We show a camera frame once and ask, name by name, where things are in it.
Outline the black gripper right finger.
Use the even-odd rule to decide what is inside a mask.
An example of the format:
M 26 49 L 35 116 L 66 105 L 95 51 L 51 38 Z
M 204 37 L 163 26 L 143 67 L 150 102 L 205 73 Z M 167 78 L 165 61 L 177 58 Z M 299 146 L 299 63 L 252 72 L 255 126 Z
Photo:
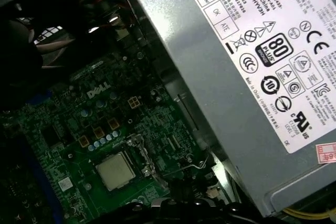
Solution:
M 189 223 L 246 223 L 240 205 L 231 201 L 218 179 L 186 180 L 186 218 Z

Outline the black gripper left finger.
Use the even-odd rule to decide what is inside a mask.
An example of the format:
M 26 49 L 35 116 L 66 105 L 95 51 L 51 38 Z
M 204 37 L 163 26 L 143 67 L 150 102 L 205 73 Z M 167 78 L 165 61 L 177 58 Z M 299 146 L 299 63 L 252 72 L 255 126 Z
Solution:
M 149 207 L 135 205 L 131 213 L 127 214 L 125 223 L 182 223 L 183 210 L 186 207 L 184 180 L 170 179 L 167 185 L 169 197 L 157 198 Z

